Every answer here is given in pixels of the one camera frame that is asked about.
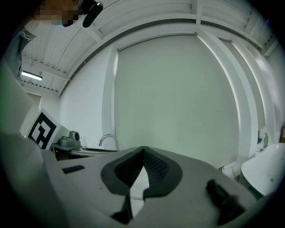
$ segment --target white ceiling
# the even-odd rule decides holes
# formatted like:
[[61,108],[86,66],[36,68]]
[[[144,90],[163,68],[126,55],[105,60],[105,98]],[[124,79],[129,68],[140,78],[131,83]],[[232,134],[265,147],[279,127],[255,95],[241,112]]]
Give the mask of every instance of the white ceiling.
[[23,52],[23,70],[41,75],[42,81],[22,76],[24,84],[58,95],[74,64],[104,37],[134,21],[151,16],[211,22],[246,37],[264,49],[273,33],[269,24],[246,0],[101,0],[104,10],[89,28],[82,21],[67,28],[39,24],[37,37]]

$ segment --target cable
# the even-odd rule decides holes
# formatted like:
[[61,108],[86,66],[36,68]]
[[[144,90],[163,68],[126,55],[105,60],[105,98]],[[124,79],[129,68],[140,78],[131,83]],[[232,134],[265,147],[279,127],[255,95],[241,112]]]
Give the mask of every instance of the cable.
[[53,79],[52,79],[52,83],[50,84],[50,89],[52,89],[52,85],[53,85]]
[[110,5],[106,6],[105,8],[103,8],[103,10],[104,10],[104,9],[107,9],[109,6],[111,6],[111,5],[113,5],[114,3],[119,2],[119,1],[120,1],[120,0],[113,2],[112,4],[110,4]]

